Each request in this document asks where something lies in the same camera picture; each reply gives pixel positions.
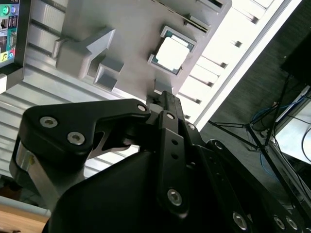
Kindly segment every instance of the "hole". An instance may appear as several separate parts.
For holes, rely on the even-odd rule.
[[[50,119],[45,120],[44,123],[46,123],[47,125],[52,125],[52,124],[54,124],[54,122],[53,122],[52,120],[50,120]]]
[[[220,173],[216,173],[217,177],[221,180],[221,181],[224,181],[223,177],[221,176]]]
[[[186,165],[187,168],[190,168],[190,169],[195,169],[195,163],[192,162],[190,163],[189,165]]]
[[[75,140],[77,140],[77,141],[80,140],[80,137],[79,137],[78,135],[74,135],[74,136],[72,136],[72,138],[75,139]]]
[[[172,158],[173,158],[173,159],[178,159],[178,155],[173,153],[173,154],[172,154]]]
[[[222,68],[226,68],[226,67],[227,67],[227,65],[228,65],[228,64],[226,64],[226,63],[222,62],[222,63],[220,64],[220,67],[222,67]]]
[[[258,21],[259,21],[259,19],[257,17],[255,17],[255,16],[251,20],[251,22],[254,23],[254,24],[257,24]]]
[[[172,139],[172,143],[176,146],[178,145],[178,142],[175,139]]]
[[[238,225],[239,225],[239,226],[241,226],[241,225],[243,224],[243,221],[242,221],[242,219],[240,219],[240,218],[237,219],[237,222],[238,222]]]
[[[178,195],[175,192],[172,192],[172,198],[177,201],[178,200]]]
[[[235,46],[238,47],[238,48],[240,48],[240,47],[242,46],[242,42],[236,41],[236,42],[235,42]]]
[[[207,82],[206,85],[209,86],[209,87],[213,87],[214,86],[214,84],[210,83],[210,82]]]
[[[209,160],[210,160],[213,164],[216,164],[215,160],[214,160],[212,157],[210,157]]]
[[[214,5],[218,6],[219,8],[222,8],[223,4],[221,2],[218,2],[217,0],[208,0]]]

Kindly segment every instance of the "bolt head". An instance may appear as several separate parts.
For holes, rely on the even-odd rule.
[[[188,123],[188,126],[189,126],[189,128],[190,128],[191,130],[195,130],[195,126],[194,126],[194,125]]]
[[[167,192],[167,197],[170,200],[170,202],[175,206],[180,206],[182,204],[182,198],[181,198],[180,193],[178,193],[174,189],[170,189]]]
[[[216,146],[218,149],[220,149],[220,150],[223,149],[223,148],[219,145],[219,143],[217,143],[217,142],[215,142],[215,146]]]
[[[298,230],[297,224],[290,217],[286,216],[286,221],[294,230]]]
[[[233,220],[242,231],[247,230],[247,223],[246,223],[245,219],[240,214],[238,214],[237,212],[234,212],[233,213]]]
[[[167,113],[167,117],[168,117],[169,119],[172,119],[172,120],[175,119],[175,117],[174,117],[172,114],[170,114],[170,113]]]
[[[71,132],[67,136],[67,140],[74,145],[80,146],[85,142],[85,137],[79,132]]]
[[[282,230],[285,230],[285,225],[282,222],[281,219],[279,219],[278,216],[274,216],[274,221],[276,222],[276,224],[278,225],[278,227],[280,227]]]
[[[144,106],[142,106],[142,105],[138,105],[138,109],[143,111],[143,112],[147,111],[147,109]]]
[[[51,116],[44,116],[40,119],[40,124],[45,128],[54,128],[58,125],[58,122]]]

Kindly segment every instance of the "blue cable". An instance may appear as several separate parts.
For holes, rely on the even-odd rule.
[[[290,103],[290,104],[281,106],[280,109],[287,108],[287,107],[289,107],[289,106],[291,106],[291,105],[295,105],[295,104],[297,104],[297,103],[300,103],[300,102],[303,101],[304,99],[306,99],[306,98],[302,97],[302,98],[301,98],[300,100],[298,100],[297,102],[294,102],[294,103]],[[266,111],[269,111],[270,109],[273,109],[273,108],[274,108],[274,107],[265,108],[265,109],[260,110],[258,113],[256,113],[256,114],[253,116],[252,121],[253,121],[254,119],[256,119],[257,116],[260,115],[261,113],[264,113],[264,112],[266,112]]]
[[[275,178],[277,181],[278,181],[278,178],[276,177],[276,175],[272,172],[270,172],[268,169],[266,169],[266,167],[264,166],[264,163],[263,163],[263,155],[260,154],[260,164],[262,166],[262,168],[265,170],[265,172],[267,172],[270,176],[272,176],[273,178]]]

